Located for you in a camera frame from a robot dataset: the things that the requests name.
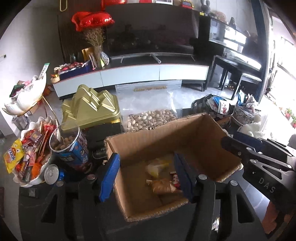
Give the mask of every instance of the gold hook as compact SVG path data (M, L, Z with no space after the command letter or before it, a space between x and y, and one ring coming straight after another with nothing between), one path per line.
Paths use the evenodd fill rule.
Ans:
M66 11L68 8L68 0L66 0L66 8L64 10L62 10L62 0L59 0L59 10L61 12Z

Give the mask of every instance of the corrugated cardboard edge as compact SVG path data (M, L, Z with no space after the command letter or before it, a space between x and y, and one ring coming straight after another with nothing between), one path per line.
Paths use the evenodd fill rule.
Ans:
M169 123L167 123L166 125L168 125L168 124L170 124L170 123L173 123L174 121L177 121L177 120L180 120L180 119L190 119L190 118L196 118L197 116L203 116L203 115L208 115L215 123L216 123L216 125L217 126L219 126L219 128L223 131L223 129L221 128L221 126L209 115L209 114L207 114L207 113L200 113L200 114L194 114L194 115L187 115L187 116L183 116L183 117L181 117L181 118L179 118L179 119L176 119L176 120L173 120L173 121L171 121L171 122L169 122ZM104 140L104 145L105 145L105 148L106 148L106 151L107 151L107 156L109 156L109 154L108 154L108 146L110 147L110 149L112 150L112 152L115 152L114 150L113 150L113 147L112 147L112 145L110 145L110 143L108 142L109 141L109 139L110 138L112 138L112 137L114 137L114 136L108 136L108 137L106 137L106 139ZM242 166L242 164L240 164L235 170L232 170L230 173L231 174L233 174L233 173L235 173L238 169L240 169L241 168L241 166ZM225 174L224 175L224 177L222 178L222 179L220 179L220 180L215 180L215 181L217 181L217 182L223 182L225 179L227 179L228 177L229 177L230 175L229 175L229 172L228 172L228 174ZM171 204L167 204L167 205L165 205L165 206L167 206L166 208L164 208L165 206L162 206L161 207L161 209L159 208L159 212L156 212L156 214L155 213L153 213L153 214L149 214L149 213L147 213L147 214L145 214L145 213L141 213L141 214L139 214L139 215L135 215L135 216L133 216L133 217L128 217L126 214L125 214L125 212L124 212L124 210L123 210L123 207L121 206L121 203L120 203L120 201L119 201L119 195L118 195L118 192L117 192L117 190L116 190L116 188L115 188L115 184L113 185L113 190L114 190L114 194L115 194L115 197L116 197L116 202L117 202L117 205L118 205L118 207L119 207L119 209L120 209L120 211L121 211L121 213L123 214L123 216L124 216L124 219L127 221L127 222L134 222L134 221L141 221L141 220L146 220L146 219L150 219L150 218L154 218L154 217L159 217L159 216L162 216L162 215L164 215L164 214L167 214L167 213L169 213L169 212L171 212L171 211L173 211L173 210L175 210L175 209L177 209L177 208L179 208L179 207L181 207L181 206L183 206L183 205L185 205L185 204L187 204L188 203L188 200L186 199L186 198L184 198L184 201L183 202L179 202L179 201L175 201L175 202L173 202L173 203L171 203ZM175 205L174 207L169 207L168 205L173 205L174 203L178 203L177 205Z

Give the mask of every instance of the gold mountain-shaped box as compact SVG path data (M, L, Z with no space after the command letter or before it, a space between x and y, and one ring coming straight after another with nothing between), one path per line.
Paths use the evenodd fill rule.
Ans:
M78 86L72 100L65 100L62 104L63 123L67 122L63 130L73 128L75 122L81 129L104 123L119 122L120 111L116 95L107 90L100 93L86 85Z

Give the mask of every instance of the rabbit figurine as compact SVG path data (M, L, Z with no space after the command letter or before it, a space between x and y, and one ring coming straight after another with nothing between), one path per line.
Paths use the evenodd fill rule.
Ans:
M208 16L209 12L211 11L210 8L210 1L209 0L200 0L202 6L201 6L201 10L203 13L205 13L205 16Z

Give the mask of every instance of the red foil balloon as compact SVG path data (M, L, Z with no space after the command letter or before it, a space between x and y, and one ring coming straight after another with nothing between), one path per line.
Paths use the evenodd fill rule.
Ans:
M82 31L85 28L106 27L114 23L111 15L107 12L77 12L72 17L72 22L76 26L76 31Z
M127 0L101 0L101 11L105 11L106 6L125 3L127 3Z

